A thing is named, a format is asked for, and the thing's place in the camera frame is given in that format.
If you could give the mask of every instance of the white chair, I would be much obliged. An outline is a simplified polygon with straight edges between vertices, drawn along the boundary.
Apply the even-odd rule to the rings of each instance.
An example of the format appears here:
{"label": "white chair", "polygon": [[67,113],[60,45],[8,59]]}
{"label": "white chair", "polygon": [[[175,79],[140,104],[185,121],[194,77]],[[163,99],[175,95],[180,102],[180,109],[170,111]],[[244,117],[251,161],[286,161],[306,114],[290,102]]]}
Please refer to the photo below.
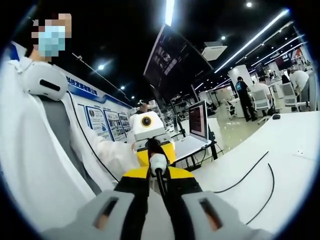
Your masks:
{"label": "white chair", "polygon": [[[271,103],[268,99],[267,95],[265,94],[265,91],[259,90],[252,92],[252,96],[254,99],[254,109],[256,111],[263,110],[268,113],[268,110],[271,109]],[[258,125],[260,125],[261,122],[266,122],[268,119],[271,118],[271,116],[264,116],[262,119],[258,121]]]}
{"label": "white chair", "polygon": [[233,106],[231,103],[228,103],[226,99],[223,99],[222,102],[225,106],[226,111],[228,112],[229,120],[231,120],[233,117],[237,117],[235,106]]}
{"label": "white chair", "polygon": [[297,96],[295,94],[294,88],[291,84],[291,82],[281,84],[280,85],[282,91],[283,91],[283,98],[284,98],[284,105],[286,107],[292,108],[296,107],[298,111],[300,112],[300,106],[306,106],[305,102],[298,102]]}

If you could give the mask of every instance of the person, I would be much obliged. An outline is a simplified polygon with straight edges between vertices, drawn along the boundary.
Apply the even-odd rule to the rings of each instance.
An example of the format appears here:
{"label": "person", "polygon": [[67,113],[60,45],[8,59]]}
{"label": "person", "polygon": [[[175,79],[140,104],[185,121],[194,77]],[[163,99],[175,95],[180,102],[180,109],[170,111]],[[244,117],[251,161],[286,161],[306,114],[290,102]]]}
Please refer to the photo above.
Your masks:
{"label": "person", "polygon": [[301,102],[309,102],[309,75],[305,71],[288,69],[293,89],[297,92]]}
{"label": "person", "polygon": [[135,114],[144,114],[146,112],[150,112],[151,110],[148,108],[148,104],[143,102],[143,101],[140,101],[139,102],[139,110],[136,111]]}
{"label": "person", "polygon": [[248,95],[249,88],[241,76],[239,76],[237,78],[237,80],[238,80],[238,82],[235,84],[235,89],[237,91],[237,94],[238,94],[240,102],[241,102],[241,106],[242,106],[245,120],[247,122],[250,121],[250,119],[252,121],[255,121],[255,120],[257,120],[257,117],[255,116],[254,108],[252,107],[252,103],[251,103],[250,97]]}
{"label": "person", "polygon": [[286,76],[286,75],[282,75],[281,76],[281,78],[282,78],[282,84],[288,84],[288,83],[290,83],[290,80],[289,80],[289,78]]}
{"label": "person", "polygon": [[262,114],[265,117],[267,114],[268,115],[272,114],[273,106],[274,106],[274,99],[273,99],[273,96],[271,94],[271,91],[270,91],[268,85],[266,84],[266,80],[264,77],[259,78],[259,82],[254,86],[254,88],[252,89],[252,92],[258,92],[261,90],[263,90],[264,94],[266,95],[266,97],[269,100],[269,103],[271,105],[271,108],[268,110],[267,113],[265,110],[262,110]]}
{"label": "person", "polygon": [[[81,207],[114,188],[115,180],[102,163],[120,179],[138,162],[130,144],[106,140],[78,119],[66,76],[48,64],[65,50],[72,16],[53,15],[48,9],[33,23],[34,44],[27,56],[4,62],[0,70],[1,176],[21,215],[37,231],[71,223]],[[39,74],[44,80],[57,76],[58,99],[25,88],[33,80],[28,73],[34,66],[43,69]]]}

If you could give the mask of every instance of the screen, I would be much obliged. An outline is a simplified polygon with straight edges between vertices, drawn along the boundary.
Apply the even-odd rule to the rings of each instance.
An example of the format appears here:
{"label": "screen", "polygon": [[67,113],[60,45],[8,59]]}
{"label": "screen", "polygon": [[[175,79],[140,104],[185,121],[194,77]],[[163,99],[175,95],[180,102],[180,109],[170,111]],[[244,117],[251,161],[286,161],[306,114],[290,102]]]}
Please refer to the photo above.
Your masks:
{"label": "screen", "polygon": [[143,75],[165,100],[212,70],[207,60],[183,36],[164,25],[154,43]]}
{"label": "screen", "polygon": [[208,139],[206,102],[201,101],[189,107],[189,130],[191,134]]}
{"label": "screen", "polygon": [[292,67],[291,55],[290,53],[283,55],[275,60],[279,70],[286,70]]}

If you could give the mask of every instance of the white pillar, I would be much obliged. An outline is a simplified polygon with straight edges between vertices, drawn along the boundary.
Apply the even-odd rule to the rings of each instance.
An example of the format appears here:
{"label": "white pillar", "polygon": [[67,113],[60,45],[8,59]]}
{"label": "white pillar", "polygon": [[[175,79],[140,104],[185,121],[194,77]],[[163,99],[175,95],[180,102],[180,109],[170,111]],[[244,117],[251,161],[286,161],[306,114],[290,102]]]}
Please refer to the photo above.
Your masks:
{"label": "white pillar", "polygon": [[205,100],[209,104],[212,102],[205,91],[200,92],[199,97],[201,100]]}
{"label": "white pillar", "polygon": [[248,69],[245,65],[236,66],[228,72],[229,77],[231,78],[233,85],[236,85],[238,82],[238,77],[242,77],[243,81],[250,88],[253,86],[251,76],[248,72]]}

